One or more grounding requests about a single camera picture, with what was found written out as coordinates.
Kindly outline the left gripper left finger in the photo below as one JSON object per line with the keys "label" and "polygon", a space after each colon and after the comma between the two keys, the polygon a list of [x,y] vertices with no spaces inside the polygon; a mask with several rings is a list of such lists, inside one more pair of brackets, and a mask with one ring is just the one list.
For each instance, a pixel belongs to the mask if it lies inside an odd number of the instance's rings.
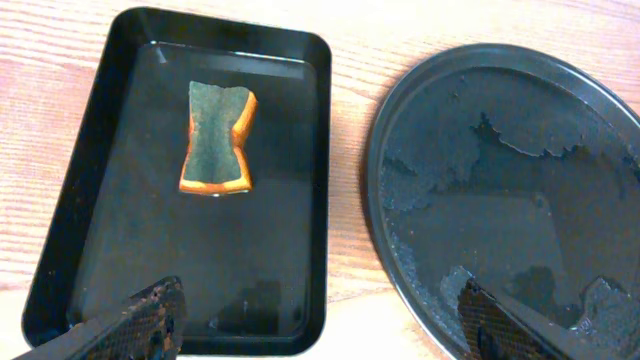
{"label": "left gripper left finger", "polygon": [[15,360],[175,360],[186,318],[183,285],[168,276]]}

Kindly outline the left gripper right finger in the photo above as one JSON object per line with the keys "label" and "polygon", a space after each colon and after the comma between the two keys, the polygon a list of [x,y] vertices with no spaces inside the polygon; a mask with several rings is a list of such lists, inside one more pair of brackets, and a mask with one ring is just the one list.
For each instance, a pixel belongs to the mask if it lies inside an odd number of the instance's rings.
{"label": "left gripper right finger", "polygon": [[580,305],[556,299],[551,277],[495,286],[475,278],[457,312],[473,359],[637,359],[639,301],[598,278]]}

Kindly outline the orange sponge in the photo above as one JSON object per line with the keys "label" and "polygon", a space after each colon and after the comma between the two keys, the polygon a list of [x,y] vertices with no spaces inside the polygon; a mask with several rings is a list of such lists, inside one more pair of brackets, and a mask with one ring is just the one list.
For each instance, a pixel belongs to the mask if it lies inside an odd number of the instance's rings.
{"label": "orange sponge", "polygon": [[179,190],[205,196],[246,193],[253,183],[244,146],[258,101],[245,87],[189,83],[189,132]]}

